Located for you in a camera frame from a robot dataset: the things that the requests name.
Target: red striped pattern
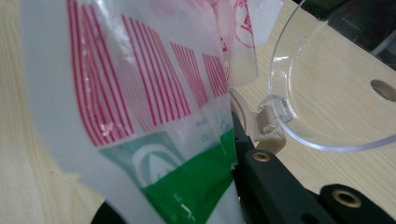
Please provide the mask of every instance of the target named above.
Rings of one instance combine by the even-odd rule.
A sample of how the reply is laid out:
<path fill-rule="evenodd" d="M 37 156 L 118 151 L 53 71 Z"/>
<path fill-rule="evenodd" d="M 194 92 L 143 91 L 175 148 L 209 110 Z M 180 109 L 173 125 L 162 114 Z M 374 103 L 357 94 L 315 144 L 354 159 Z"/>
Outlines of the red striped pattern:
<path fill-rule="evenodd" d="M 128 99 L 126 104 L 129 108 L 134 109 L 134 114 L 143 131 L 148 132 L 160 128 L 159 126 L 154 126 L 151 120 L 149 99 L 135 64 L 127 60 L 121 60 L 119 75 L 122 92 L 125 94 L 125 98 Z"/>
<path fill-rule="evenodd" d="M 227 85 L 230 84 L 230 67 L 225 69 L 225 79 L 227 80 Z"/>
<path fill-rule="evenodd" d="M 133 102 L 133 108 L 148 103 L 148 110 L 138 110 L 136 115 L 143 129 L 150 131 L 157 125 L 188 116 L 191 110 L 186 94 L 159 34 L 132 18 L 122 16 L 122 20 L 134 53 L 135 73 L 143 83 L 142 92 L 145 93 L 140 102 Z"/>
<path fill-rule="evenodd" d="M 218 98 L 228 91 L 227 79 L 224 74 L 221 60 L 217 56 L 203 55 L 210 86 L 215 93 L 215 97 Z"/>
<path fill-rule="evenodd" d="M 175 43 L 171 43 L 171 45 L 176 54 L 178 64 L 194 94 L 195 100 L 201 108 L 206 105 L 209 100 L 205 92 L 204 83 L 201 79 L 194 51 Z"/>
<path fill-rule="evenodd" d="M 134 133 L 103 31 L 92 6 L 68 0 L 73 74 L 82 123 L 95 146 Z"/>

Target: screw hole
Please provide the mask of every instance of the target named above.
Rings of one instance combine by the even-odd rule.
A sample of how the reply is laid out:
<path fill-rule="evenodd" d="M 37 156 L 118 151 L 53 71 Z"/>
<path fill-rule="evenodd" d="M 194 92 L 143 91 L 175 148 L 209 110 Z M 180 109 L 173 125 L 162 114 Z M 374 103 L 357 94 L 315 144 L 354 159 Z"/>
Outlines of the screw hole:
<path fill-rule="evenodd" d="M 349 191 L 335 189 L 332 192 L 332 196 L 337 202 L 344 206 L 351 208 L 359 208 L 361 206 L 361 199 Z"/>
<path fill-rule="evenodd" d="M 301 221 L 306 224 L 319 224 L 319 219 L 310 213 L 303 213 Z"/>
<path fill-rule="evenodd" d="M 371 81 L 373 90 L 382 98 L 396 102 L 396 90 L 388 83 L 375 79 Z"/>
<path fill-rule="evenodd" d="M 256 153 L 254 153 L 254 154 L 253 154 L 253 158 L 254 158 L 256 161 L 269 161 L 269 160 L 271 160 L 271 157 L 270 157 L 270 156 L 268 156 L 267 154 L 262 153 L 262 152 L 256 152 Z"/>

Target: transparent plastic cover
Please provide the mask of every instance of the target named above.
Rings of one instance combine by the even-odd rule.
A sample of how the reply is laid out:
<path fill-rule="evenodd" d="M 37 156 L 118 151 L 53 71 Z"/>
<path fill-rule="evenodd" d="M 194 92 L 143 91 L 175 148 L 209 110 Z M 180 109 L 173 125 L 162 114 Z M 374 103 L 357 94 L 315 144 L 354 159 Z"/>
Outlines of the transparent plastic cover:
<path fill-rule="evenodd" d="M 276 44 L 269 80 L 275 113 L 292 137 L 328 151 L 396 140 L 393 6 L 307 0 L 294 11 Z"/>

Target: plastic bag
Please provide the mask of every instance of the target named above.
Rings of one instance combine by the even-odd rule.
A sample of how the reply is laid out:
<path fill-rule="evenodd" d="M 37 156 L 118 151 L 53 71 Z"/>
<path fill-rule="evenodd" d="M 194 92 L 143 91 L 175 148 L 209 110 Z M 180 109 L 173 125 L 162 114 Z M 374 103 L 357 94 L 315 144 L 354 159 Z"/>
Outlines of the plastic bag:
<path fill-rule="evenodd" d="M 213 0 L 211 4 L 223 44 L 229 85 L 248 84 L 259 74 L 247 0 Z"/>
<path fill-rule="evenodd" d="M 53 158 L 127 221 L 242 222 L 211 8 L 185 0 L 21 5 L 35 126 Z"/>
<path fill-rule="evenodd" d="M 248 0 L 247 8 L 253 30 L 254 45 L 267 42 L 277 15 L 283 6 L 283 0 Z"/>

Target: wooden table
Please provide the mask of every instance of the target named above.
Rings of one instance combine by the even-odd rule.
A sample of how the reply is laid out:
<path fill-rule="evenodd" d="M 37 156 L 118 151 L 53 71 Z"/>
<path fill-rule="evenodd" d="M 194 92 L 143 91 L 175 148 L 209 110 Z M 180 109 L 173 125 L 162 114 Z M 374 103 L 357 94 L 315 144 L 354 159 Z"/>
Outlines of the wooden table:
<path fill-rule="evenodd" d="M 267 71 L 276 37 L 293 8 L 285 1 L 267 44 L 258 48 L 261 76 L 238 88 L 251 108 L 267 92 Z M 89 223 L 103 198 L 60 171 L 41 146 L 30 123 L 23 88 L 19 14 L 16 0 L 0 0 L 0 218 L 1 223 Z M 288 138 L 278 157 L 302 182 L 318 192 L 341 183 L 360 190 L 396 218 L 396 151 L 328 153 Z"/>

